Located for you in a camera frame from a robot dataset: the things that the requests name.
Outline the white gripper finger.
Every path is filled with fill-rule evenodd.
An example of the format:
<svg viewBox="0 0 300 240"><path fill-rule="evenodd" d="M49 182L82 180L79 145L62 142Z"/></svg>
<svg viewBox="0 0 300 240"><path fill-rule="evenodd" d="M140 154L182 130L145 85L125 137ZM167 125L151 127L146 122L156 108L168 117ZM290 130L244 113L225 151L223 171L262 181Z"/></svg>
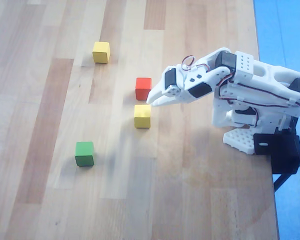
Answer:
<svg viewBox="0 0 300 240"><path fill-rule="evenodd" d="M178 96L181 93L181 89L176 85L170 85L166 90L163 91L163 95L168 98L168 103L151 103L153 107L160 107L166 105L172 105L179 103Z"/></svg>
<svg viewBox="0 0 300 240"><path fill-rule="evenodd" d="M165 90L165 81L160 80L159 83L148 93L147 104L167 104L168 98L163 95Z"/></svg>

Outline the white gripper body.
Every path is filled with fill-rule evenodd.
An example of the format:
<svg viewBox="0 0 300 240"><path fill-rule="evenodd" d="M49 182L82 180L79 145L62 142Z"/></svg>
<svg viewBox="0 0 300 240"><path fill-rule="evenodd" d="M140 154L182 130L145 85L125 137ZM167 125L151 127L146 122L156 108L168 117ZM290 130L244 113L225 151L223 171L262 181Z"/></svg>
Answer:
<svg viewBox="0 0 300 240"><path fill-rule="evenodd" d="M177 86L181 90L179 103L191 103L213 91L214 72L197 69L182 73L180 68L170 66L162 76L165 90L169 86Z"/></svg>

